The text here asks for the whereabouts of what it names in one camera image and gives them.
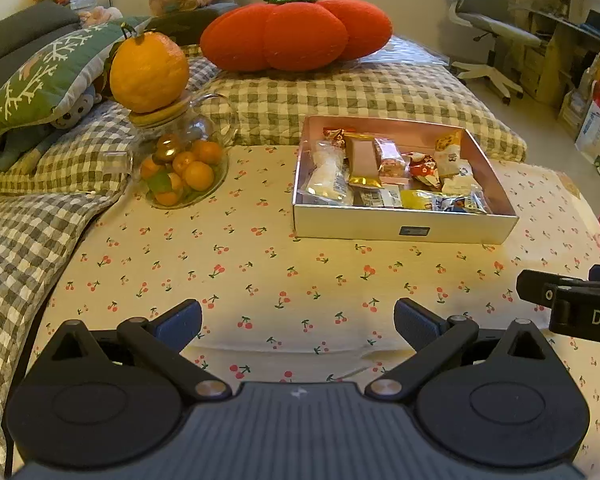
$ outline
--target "gray checkered blanket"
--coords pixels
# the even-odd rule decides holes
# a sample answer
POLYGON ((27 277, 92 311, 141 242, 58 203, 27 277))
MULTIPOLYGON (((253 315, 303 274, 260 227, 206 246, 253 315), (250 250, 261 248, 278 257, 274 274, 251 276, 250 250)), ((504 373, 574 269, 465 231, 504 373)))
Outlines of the gray checkered blanket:
MULTIPOLYGON (((94 215, 119 193, 0 196, 0 421, 31 321, 94 215)), ((0 427, 0 469, 6 443, 0 427)))
MULTIPOLYGON (((462 126, 492 158, 522 161, 526 155, 525 141, 439 64, 358 62, 307 74, 222 72, 205 91, 234 104, 236 144, 298 144, 305 116, 349 115, 462 126)), ((217 103, 202 109, 222 121, 217 103)))
MULTIPOLYGON (((191 91, 218 73, 203 57, 190 58, 189 67, 191 91)), ((132 149, 127 113, 119 104, 101 104, 45 153, 35 174, 24 174, 17 163, 0 173, 0 423, 36 312, 88 222, 125 188, 126 175, 107 169, 107 153, 132 149)), ((0 470, 5 461, 0 424, 0 470)))

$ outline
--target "snack packet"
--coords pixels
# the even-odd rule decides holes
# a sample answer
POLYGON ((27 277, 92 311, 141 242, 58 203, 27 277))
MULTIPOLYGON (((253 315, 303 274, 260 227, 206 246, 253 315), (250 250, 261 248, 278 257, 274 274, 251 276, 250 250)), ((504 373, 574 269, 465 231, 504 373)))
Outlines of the snack packet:
POLYGON ((323 128, 322 136, 324 140, 328 140, 336 148, 344 150, 345 134, 354 134, 356 131, 350 128, 323 128))
POLYGON ((411 159, 409 170, 411 176, 420 182, 440 190, 440 178, 438 176, 438 165, 431 155, 424 153, 409 152, 411 159))
POLYGON ((319 140, 313 151, 315 170, 305 191, 336 204, 350 205, 353 193, 343 173, 344 152, 328 141, 319 140))
POLYGON ((417 211, 437 211, 437 192, 423 191, 421 189, 405 189, 400 192, 402 207, 417 211))
POLYGON ((382 189, 361 189, 360 198, 366 207, 402 208, 400 188, 387 184, 382 189))
POLYGON ((468 195, 474 187, 482 189, 472 176, 457 174, 445 179, 445 183, 442 185, 442 193, 448 195, 468 195))
POLYGON ((386 184, 395 184, 401 190, 413 188, 413 179, 408 176, 381 176, 380 182, 382 183, 382 187, 386 187, 386 184))
POLYGON ((380 177, 394 176, 401 177, 407 170, 407 163, 402 158, 398 147, 390 139, 374 139, 376 153, 380 161, 380 177))
POLYGON ((349 159, 349 183, 352 186, 381 188, 374 137, 363 134, 345 134, 349 159))
POLYGON ((444 135, 436 139, 436 149, 433 152, 433 158, 438 165, 438 174, 440 178, 453 176, 460 172, 460 131, 444 135))
POLYGON ((493 214, 481 189, 474 187, 466 196, 442 198, 438 203, 439 211, 474 214, 493 214))

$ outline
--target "green pillow with white pattern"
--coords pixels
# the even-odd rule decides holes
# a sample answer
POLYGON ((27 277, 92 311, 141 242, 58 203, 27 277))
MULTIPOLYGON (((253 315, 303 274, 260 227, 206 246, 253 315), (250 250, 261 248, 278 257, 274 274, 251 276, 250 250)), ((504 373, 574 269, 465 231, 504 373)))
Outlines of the green pillow with white pattern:
POLYGON ((0 137, 8 130, 50 123, 67 113, 102 74, 111 47, 147 18, 125 18, 75 30, 37 51, 0 88, 0 137))

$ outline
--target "orange fruit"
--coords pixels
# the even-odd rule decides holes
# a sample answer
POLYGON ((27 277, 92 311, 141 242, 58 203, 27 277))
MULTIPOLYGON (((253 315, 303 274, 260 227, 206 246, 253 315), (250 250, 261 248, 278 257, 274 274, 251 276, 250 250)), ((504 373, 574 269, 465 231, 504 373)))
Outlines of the orange fruit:
POLYGON ((192 162, 184 170, 184 180, 187 185, 196 191, 206 191, 214 182, 214 170, 204 162, 192 162))
POLYGON ((222 159, 220 144, 212 140, 203 140, 195 149, 197 158, 206 164, 218 164, 222 159))
POLYGON ((138 114, 173 103, 188 81, 187 57, 160 32, 146 32, 123 41, 109 73, 115 100, 138 114))
POLYGON ((176 158, 174 158, 173 162, 171 163, 173 166, 173 171, 182 176, 184 170, 187 169, 187 166, 195 160, 197 160, 196 156, 192 152, 178 153, 176 158))
POLYGON ((176 205, 184 193, 184 182, 177 174, 170 173, 169 179, 171 180, 172 191, 154 194, 155 201, 165 207, 176 205))
POLYGON ((154 162, 154 158, 149 155, 145 160, 142 161, 140 165, 140 178, 143 180, 147 180, 154 176, 162 166, 160 164, 156 164, 154 162))
POLYGON ((197 139, 197 140, 194 140, 194 141, 191 143, 191 147, 190 147, 189 151, 193 152, 193 154, 194 154, 195 156, 198 156, 198 150, 199 150, 200 146, 201 146, 202 144, 204 144, 205 142, 206 142, 206 140, 202 140, 202 139, 197 139))
POLYGON ((155 157, 164 162, 171 162, 182 151, 182 142, 175 134, 164 134, 155 145, 155 157))
POLYGON ((171 179, 171 189, 173 189, 174 192, 182 195, 182 191, 184 190, 184 182, 180 176, 176 173, 170 173, 169 178, 171 179))
POLYGON ((178 194, 173 191, 167 191, 166 193, 156 193, 154 195, 154 198, 158 204, 163 205, 165 207, 174 206, 178 203, 178 200, 180 200, 178 194))

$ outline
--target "cardboard box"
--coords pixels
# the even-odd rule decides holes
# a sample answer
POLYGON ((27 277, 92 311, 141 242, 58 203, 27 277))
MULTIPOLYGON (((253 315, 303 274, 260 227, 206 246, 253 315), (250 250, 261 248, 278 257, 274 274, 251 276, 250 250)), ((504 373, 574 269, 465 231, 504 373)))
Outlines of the cardboard box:
POLYGON ((576 148, 585 158, 600 166, 600 107, 593 101, 576 139, 576 148))
POLYGON ((407 242, 501 244, 518 222, 513 206, 491 164, 463 128, 396 119, 347 116, 308 116, 304 120, 293 195, 296 235, 308 238, 348 238, 407 242), (314 170, 311 145, 322 139, 322 129, 354 128, 376 137, 393 139, 404 151, 433 153, 436 138, 460 130, 461 156, 469 160, 491 215, 315 205, 299 190, 314 170))

